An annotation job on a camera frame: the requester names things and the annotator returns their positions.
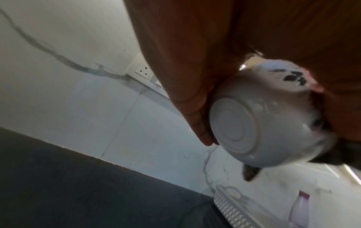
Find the white bowl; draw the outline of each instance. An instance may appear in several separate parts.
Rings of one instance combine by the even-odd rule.
[[[270,167],[308,161],[336,136],[321,127],[300,67],[270,60],[223,82],[212,96],[209,120],[219,144],[237,160]]]

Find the dark countertop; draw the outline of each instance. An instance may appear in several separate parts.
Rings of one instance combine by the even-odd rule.
[[[0,128],[0,227],[230,227],[212,198]]]

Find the plastic bottle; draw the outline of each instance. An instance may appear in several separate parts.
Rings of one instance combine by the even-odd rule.
[[[307,228],[309,221],[309,194],[300,191],[290,212],[290,227]]]

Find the dish rack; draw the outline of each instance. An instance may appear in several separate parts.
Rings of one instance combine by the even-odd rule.
[[[228,191],[236,191],[239,197]],[[251,198],[232,186],[217,185],[214,204],[233,228],[288,228],[288,222],[280,220]]]

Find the white wall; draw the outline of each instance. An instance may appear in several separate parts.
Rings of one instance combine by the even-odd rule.
[[[283,219],[303,190],[310,227],[359,227],[360,189],[342,174],[293,165],[246,183],[242,164],[203,146],[168,99],[124,80],[140,49],[122,1],[0,0],[0,8],[0,126],[207,195],[233,185]]]

